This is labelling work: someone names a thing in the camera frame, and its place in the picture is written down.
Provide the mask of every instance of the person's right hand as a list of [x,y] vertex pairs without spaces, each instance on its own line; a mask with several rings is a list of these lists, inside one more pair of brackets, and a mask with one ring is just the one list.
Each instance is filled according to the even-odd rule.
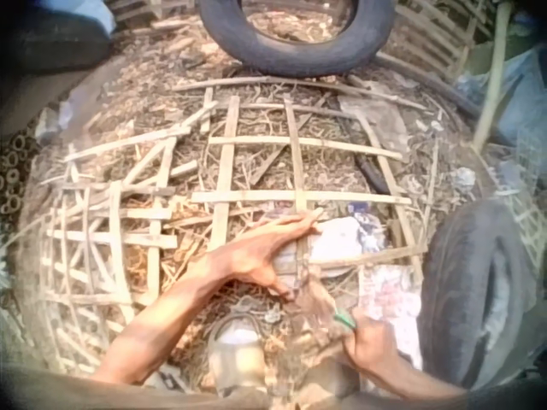
[[395,369],[399,354],[391,324],[370,319],[357,307],[351,314],[356,329],[345,338],[344,347],[354,364],[360,370],[376,376]]

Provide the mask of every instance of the hand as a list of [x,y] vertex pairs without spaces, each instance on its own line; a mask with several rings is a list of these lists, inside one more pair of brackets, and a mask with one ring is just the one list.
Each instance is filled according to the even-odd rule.
[[399,360],[393,327],[388,322],[370,319],[359,308],[352,315],[357,328],[344,340],[346,353],[360,370],[384,376]]
[[251,282],[292,297],[290,290],[277,277],[272,259],[286,244],[310,233],[316,233],[315,222],[321,208],[271,221],[261,221],[250,231],[214,250],[213,256],[227,272],[228,279]]

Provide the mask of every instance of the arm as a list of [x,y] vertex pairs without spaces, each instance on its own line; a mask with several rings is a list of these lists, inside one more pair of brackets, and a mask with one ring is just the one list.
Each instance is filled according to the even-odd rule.
[[186,327],[211,296],[229,280],[242,280],[289,296],[272,259],[285,244],[311,233],[318,209],[259,224],[193,264],[159,299],[141,312],[114,340],[92,378],[141,384],[168,357]]
[[411,400],[457,397],[466,390],[437,380],[416,370],[397,352],[397,342],[389,323],[353,312],[356,331],[344,341],[348,356],[355,365],[380,387]]

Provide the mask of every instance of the person's left hand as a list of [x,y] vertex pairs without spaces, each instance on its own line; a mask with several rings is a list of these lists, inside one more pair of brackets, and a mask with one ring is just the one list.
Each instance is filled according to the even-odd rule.
[[229,279],[251,282],[291,298],[291,292],[277,277],[272,259],[287,243],[317,233],[315,222],[321,208],[277,220],[262,221],[240,237],[214,250],[212,256],[223,266]]

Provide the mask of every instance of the black tire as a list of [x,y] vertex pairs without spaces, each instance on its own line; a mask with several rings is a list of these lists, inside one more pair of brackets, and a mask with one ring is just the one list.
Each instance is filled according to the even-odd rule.
[[418,330],[426,372],[466,389],[495,376],[521,326],[525,258],[503,204],[475,202],[446,218],[424,266]]
[[391,0],[351,0],[353,19],[333,40],[291,43],[256,30],[240,0],[202,0],[203,25],[230,56],[257,70],[284,77],[320,77],[345,73],[368,62],[390,34],[395,18]]

